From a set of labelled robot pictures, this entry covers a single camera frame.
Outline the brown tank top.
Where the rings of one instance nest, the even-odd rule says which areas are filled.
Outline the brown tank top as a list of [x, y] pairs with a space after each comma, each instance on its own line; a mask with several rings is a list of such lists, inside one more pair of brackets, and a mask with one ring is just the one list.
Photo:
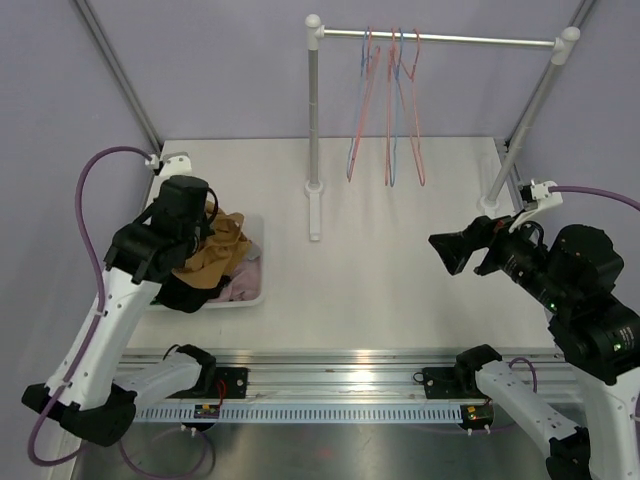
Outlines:
[[245, 217], [238, 212], [219, 210], [213, 221], [214, 233], [200, 243], [198, 251], [172, 274], [195, 289], [213, 289], [223, 276], [231, 276], [251, 249], [243, 232]]

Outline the black tank top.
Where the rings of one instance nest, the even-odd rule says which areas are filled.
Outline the black tank top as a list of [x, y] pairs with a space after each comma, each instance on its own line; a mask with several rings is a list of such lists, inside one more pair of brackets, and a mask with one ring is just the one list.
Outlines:
[[222, 276], [213, 288], [195, 288], [175, 276], [171, 276], [161, 287], [151, 304], [183, 313], [194, 313], [207, 302], [217, 299], [231, 282], [229, 276]]

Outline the mauve pink tank top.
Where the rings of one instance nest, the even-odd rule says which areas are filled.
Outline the mauve pink tank top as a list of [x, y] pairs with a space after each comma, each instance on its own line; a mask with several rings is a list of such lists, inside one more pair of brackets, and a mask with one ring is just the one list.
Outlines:
[[261, 293], [262, 258], [243, 260], [229, 277], [231, 282], [223, 289], [217, 299], [207, 302], [208, 304], [256, 300]]

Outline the blue hanger of mauve top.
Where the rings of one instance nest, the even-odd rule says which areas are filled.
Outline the blue hanger of mauve top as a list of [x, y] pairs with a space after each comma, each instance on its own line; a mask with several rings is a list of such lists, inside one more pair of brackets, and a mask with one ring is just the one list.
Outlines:
[[347, 155], [347, 163], [346, 163], [346, 177], [348, 181], [351, 181], [353, 174], [353, 166], [355, 163], [354, 153], [355, 153], [355, 143], [356, 137], [359, 128], [359, 122], [361, 118], [363, 103], [364, 103], [364, 90], [365, 83], [367, 77], [367, 67], [370, 60], [370, 54], [368, 53], [368, 39], [369, 39], [369, 29], [366, 29], [362, 36], [362, 44], [361, 44], [361, 57], [360, 57], [360, 70], [359, 70], [359, 83], [357, 89], [356, 96], [356, 107], [354, 111], [353, 118], [353, 131], [350, 138], [349, 151]]

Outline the pink hanger of green top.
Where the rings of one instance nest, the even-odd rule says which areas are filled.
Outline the pink hanger of green top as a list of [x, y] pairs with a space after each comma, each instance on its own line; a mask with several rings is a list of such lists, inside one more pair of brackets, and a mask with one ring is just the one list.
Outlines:
[[370, 27], [367, 27], [366, 29], [369, 29], [368, 53], [370, 54], [370, 60], [369, 60], [369, 64], [366, 71], [367, 77], [366, 77], [365, 90], [364, 90], [364, 103], [363, 103], [363, 108], [362, 108], [362, 113], [361, 113], [361, 118], [359, 122], [359, 128], [358, 128], [358, 133], [357, 133], [356, 143], [355, 143], [355, 153], [354, 153], [355, 163], [353, 166], [353, 174], [355, 170], [355, 164], [358, 156], [360, 142], [361, 142], [362, 135], [364, 133], [364, 129], [367, 122], [369, 105], [371, 101], [372, 92], [374, 89], [375, 77], [377, 74], [377, 69], [378, 69], [379, 59], [380, 59], [380, 47], [374, 45], [373, 31]]

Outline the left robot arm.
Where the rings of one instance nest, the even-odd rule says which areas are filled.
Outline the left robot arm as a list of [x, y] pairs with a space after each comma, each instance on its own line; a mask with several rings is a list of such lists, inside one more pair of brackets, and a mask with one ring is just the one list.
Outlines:
[[114, 234], [92, 311], [55, 373], [26, 387], [25, 406], [108, 447], [124, 436], [139, 410], [176, 393], [203, 398], [214, 390], [216, 359], [193, 345], [178, 347], [136, 374], [116, 374], [151, 301], [207, 232], [211, 192], [202, 179], [174, 175], [140, 216]]

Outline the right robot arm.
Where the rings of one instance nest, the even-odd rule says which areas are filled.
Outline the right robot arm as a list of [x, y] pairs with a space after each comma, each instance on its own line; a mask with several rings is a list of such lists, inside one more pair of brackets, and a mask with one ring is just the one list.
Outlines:
[[549, 312], [548, 330], [572, 367], [586, 424], [560, 415], [488, 345], [457, 356], [456, 389], [497, 402], [539, 448], [552, 479], [638, 478], [639, 316], [613, 294], [624, 261], [607, 234], [572, 224], [546, 246], [535, 221], [481, 216], [429, 242], [450, 275], [484, 250], [476, 275], [503, 272]]

